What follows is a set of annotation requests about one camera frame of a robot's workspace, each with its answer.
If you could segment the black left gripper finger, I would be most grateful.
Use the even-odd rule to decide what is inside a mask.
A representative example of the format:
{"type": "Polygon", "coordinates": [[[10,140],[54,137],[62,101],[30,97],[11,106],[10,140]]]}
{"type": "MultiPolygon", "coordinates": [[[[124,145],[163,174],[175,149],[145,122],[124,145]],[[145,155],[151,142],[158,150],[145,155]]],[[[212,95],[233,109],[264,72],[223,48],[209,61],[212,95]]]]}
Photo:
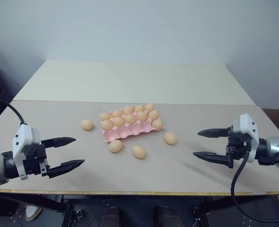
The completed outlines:
{"type": "Polygon", "coordinates": [[[42,140],[41,144],[45,148],[52,148],[52,147],[57,148],[57,147],[68,145],[68,144],[70,144],[70,143],[72,143],[74,141],[76,141],[75,138],[71,138],[71,137],[58,137],[58,138],[42,140]]]}
{"type": "Polygon", "coordinates": [[[65,173],[68,173],[77,167],[79,167],[83,162],[85,162],[84,159],[79,160],[71,160],[68,162],[61,163],[59,166],[54,168],[48,169],[48,176],[49,178],[54,178],[60,175],[63,175],[65,173]]]}

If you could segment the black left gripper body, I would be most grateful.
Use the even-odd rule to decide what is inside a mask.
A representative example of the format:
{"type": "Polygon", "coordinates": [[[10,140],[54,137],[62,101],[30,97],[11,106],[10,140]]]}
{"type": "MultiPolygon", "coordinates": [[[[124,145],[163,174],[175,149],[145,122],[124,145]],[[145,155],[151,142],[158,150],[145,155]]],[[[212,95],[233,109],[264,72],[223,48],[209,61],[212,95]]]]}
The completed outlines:
{"type": "Polygon", "coordinates": [[[47,163],[46,148],[50,146],[49,141],[41,141],[41,144],[32,143],[25,145],[22,152],[25,154],[26,159],[23,160],[24,168],[27,175],[49,176],[50,166],[47,163]]]}

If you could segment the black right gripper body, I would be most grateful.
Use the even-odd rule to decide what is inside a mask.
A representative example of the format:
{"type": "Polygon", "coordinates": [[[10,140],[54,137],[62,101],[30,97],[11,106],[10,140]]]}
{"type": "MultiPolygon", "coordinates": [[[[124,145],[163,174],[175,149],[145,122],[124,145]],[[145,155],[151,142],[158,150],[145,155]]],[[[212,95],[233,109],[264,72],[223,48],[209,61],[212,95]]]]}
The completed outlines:
{"type": "Polygon", "coordinates": [[[228,157],[229,168],[234,167],[234,160],[245,157],[246,151],[251,151],[252,138],[248,133],[236,132],[233,126],[228,133],[228,144],[226,146],[226,156],[228,157]]]}

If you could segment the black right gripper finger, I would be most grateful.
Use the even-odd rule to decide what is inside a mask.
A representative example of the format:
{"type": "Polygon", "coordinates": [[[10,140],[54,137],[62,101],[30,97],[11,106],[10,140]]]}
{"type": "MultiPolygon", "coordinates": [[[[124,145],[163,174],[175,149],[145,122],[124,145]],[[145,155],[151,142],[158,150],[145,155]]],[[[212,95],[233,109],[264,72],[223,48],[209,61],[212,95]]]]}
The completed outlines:
{"type": "Polygon", "coordinates": [[[193,152],[193,155],[210,163],[225,165],[233,168],[233,160],[229,156],[218,155],[214,152],[193,152]]]}
{"type": "Polygon", "coordinates": [[[223,128],[223,129],[206,129],[198,132],[199,136],[207,137],[207,138],[219,138],[219,137],[228,137],[231,128],[223,128]]]}

